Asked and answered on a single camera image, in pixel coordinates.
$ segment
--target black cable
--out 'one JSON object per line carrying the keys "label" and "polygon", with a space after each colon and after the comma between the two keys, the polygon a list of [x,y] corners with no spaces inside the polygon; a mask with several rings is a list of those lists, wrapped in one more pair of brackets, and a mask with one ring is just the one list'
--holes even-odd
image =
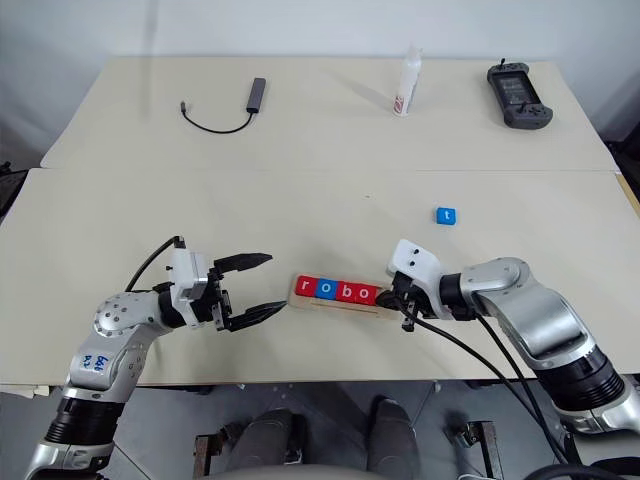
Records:
{"label": "black cable", "polygon": [[498,335],[496,335],[495,330],[491,328],[491,325],[487,323],[487,321],[482,317],[482,315],[477,315],[476,318],[482,324],[482,326],[487,331],[487,333],[489,333],[489,335],[491,336],[495,344],[498,346],[502,354],[505,356],[505,358],[509,362],[509,365],[511,365],[511,368],[513,368],[513,371],[516,373],[518,380],[522,384],[522,388],[524,388],[524,391],[527,394],[527,397],[529,397],[529,401],[531,402],[531,406],[533,407],[534,412],[536,412],[537,417],[540,419],[538,424],[540,425],[540,428],[542,429],[542,432],[544,433],[544,436],[546,437],[547,442],[549,442],[549,446],[551,447],[553,454],[556,456],[556,458],[560,463],[567,463],[567,460],[566,460],[567,454],[565,453],[564,449],[558,444],[558,441],[551,434],[551,431],[549,430],[549,426],[547,425],[547,422],[544,419],[544,415],[542,414],[542,409],[540,408],[540,404],[538,403],[538,400],[536,399],[536,397],[533,395],[531,388],[527,384],[527,380],[524,378],[524,375],[522,374],[522,370],[520,370],[520,367],[518,367],[518,364],[513,359],[513,356],[506,349],[506,347],[504,346],[504,343],[502,343],[502,340],[500,340]]}
{"label": "black cable", "polygon": [[135,286],[136,282],[140,278],[140,275],[142,275],[144,273],[144,271],[151,264],[151,262],[153,262],[158,257],[158,255],[160,255],[162,252],[164,252],[171,245],[173,245],[176,242],[180,242],[180,241],[181,241],[180,237],[175,236],[175,237],[171,237],[169,240],[167,240],[162,245],[160,245],[160,247],[158,247],[158,249],[155,252],[153,252],[151,255],[149,255],[149,258],[147,258],[144,261],[144,263],[142,265],[140,265],[140,268],[138,268],[136,273],[133,274],[133,277],[131,278],[131,281],[127,285],[127,288],[124,289],[124,291],[125,292],[130,292],[131,290],[133,290],[133,287]]}
{"label": "black cable", "polygon": [[472,357],[476,358],[478,361],[480,361],[480,363],[482,363],[485,367],[487,367],[489,370],[491,370],[493,372],[493,374],[498,377],[500,379],[500,381],[504,384],[505,387],[507,387],[507,389],[513,394],[514,397],[516,397],[518,399],[518,401],[522,404],[522,406],[525,408],[525,410],[527,412],[529,412],[529,415],[531,415],[531,417],[535,420],[535,422],[540,425],[541,428],[542,427],[542,422],[543,420],[541,420],[540,417],[538,417],[538,415],[535,413],[534,410],[531,409],[531,407],[527,404],[527,402],[524,400],[524,398],[522,398],[520,396],[520,394],[517,392],[517,390],[515,389],[515,387],[513,386],[513,384],[507,379],[507,377],[505,377],[502,372],[500,372],[500,370],[498,370],[495,365],[493,365],[489,360],[487,360],[486,358],[484,358],[482,355],[480,355],[478,352],[476,352],[473,348],[471,348],[469,345],[467,345],[466,343],[464,343],[463,341],[457,339],[456,337],[454,337],[453,335],[451,335],[448,332],[445,332],[444,330],[439,329],[438,327],[431,325],[427,322],[424,322],[422,320],[420,320],[416,315],[410,313],[405,306],[402,304],[402,302],[400,301],[400,299],[395,298],[394,302],[396,303],[398,309],[402,312],[402,314],[405,317],[409,317],[411,320],[413,320],[414,323],[417,323],[418,325],[420,325],[423,328],[426,328],[427,330],[433,332],[433,333],[437,333],[438,335],[440,335],[441,337],[446,338],[447,340],[449,340],[450,342],[456,344],[458,347],[462,348],[465,352],[467,352],[468,354],[470,354]]}
{"label": "black cable", "polygon": [[574,475],[595,480],[624,480],[622,477],[600,468],[573,464],[542,467],[527,475],[524,480],[551,480],[562,476],[571,476],[573,478]]}
{"label": "black cable", "polygon": [[205,132],[209,132],[209,133],[218,133],[220,135],[226,135],[227,133],[236,133],[239,132],[240,130],[242,130],[244,127],[246,127],[247,125],[249,125],[249,122],[251,121],[251,119],[253,118],[253,113],[249,114],[249,118],[247,118],[247,121],[244,122],[242,125],[240,125],[238,128],[234,128],[233,130],[212,130],[210,128],[207,127],[203,127],[202,125],[197,124],[196,122],[194,122],[193,120],[191,120],[188,115],[187,115],[187,106],[184,102],[180,102],[180,112],[182,113],[182,116],[184,117],[184,119],[189,122],[191,125],[193,125],[194,127],[198,127],[200,130],[204,130]]}

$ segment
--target bottle label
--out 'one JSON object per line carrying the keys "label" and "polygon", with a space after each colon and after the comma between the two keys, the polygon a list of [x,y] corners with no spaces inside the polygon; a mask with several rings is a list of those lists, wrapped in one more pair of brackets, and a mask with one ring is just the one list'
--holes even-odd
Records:
{"label": "bottle label", "polygon": [[393,102],[393,111],[398,115],[402,115],[404,112],[402,111],[404,107],[404,97],[401,95],[396,95],[396,99]]}

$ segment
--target tabletop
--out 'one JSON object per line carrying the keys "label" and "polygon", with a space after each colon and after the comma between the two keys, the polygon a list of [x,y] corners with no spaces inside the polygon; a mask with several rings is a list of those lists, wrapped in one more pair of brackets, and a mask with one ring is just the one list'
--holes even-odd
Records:
{"label": "tabletop", "polygon": [[[616,170],[558,68],[530,63],[554,118],[508,128],[486,72],[497,61],[425,59],[410,115],[395,117],[400,59],[113,58],[42,161],[46,168],[215,170]],[[247,118],[254,77],[262,109]]]}
{"label": "tabletop", "polygon": [[[456,208],[458,224],[435,224],[437,206]],[[0,228],[0,383],[64,382],[97,305],[175,234],[209,261],[274,256],[225,278],[236,312],[286,299],[299,272],[388,283],[401,238],[450,272],[520,257],[569,300],[618,371],[638,371],[640,222],[610,172],[40,169]],[[165,281],[166,261],[139,285]],[[476,322],[435,324],[510,372]],[[491,377],[441,338],[403,332],[399,317],[288,306],[244,331],[160,338],[141,383]]]}

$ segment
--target floor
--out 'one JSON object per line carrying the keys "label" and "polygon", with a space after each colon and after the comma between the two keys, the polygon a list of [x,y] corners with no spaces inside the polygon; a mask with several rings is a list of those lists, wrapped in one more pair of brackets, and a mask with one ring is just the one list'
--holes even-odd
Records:
{"label": "floor", "polygon": [[[545,394],[537,384],[532,386],[550,427],[561,436]],[[215,433],[226,423],[278,407],[307,418],[310,463],[361,469],[367,415],[378,395],[396,399],[409,414],[420,448],[421,478],[485,474],[478,445],[460,449],[447,439],[449,418],[495,422],[505,479],[523,478],[553,462],[538,426],[501,385],[474,389],[459,381],[296,383],[222,385],[208,395],[138,388],[119,422],[117,449],[102,473],[111,480],[190,479],[196,435]],[[59,398],[59,389],[33,400],[0,394],[0,478],[22,478]],[[228,452],[215,457],[212,473],[223,471],[227,458]]]}

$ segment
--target white wall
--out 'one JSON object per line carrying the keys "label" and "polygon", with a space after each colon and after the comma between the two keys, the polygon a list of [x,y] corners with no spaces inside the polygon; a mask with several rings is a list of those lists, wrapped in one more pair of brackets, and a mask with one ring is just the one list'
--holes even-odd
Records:
{"label": "white wall", "polygon": [[37,163],[109,55],[400,56],[412,40],[555,60],[620,139],[640,121],[639,19],[637,0],[0,0],[0,153]]}

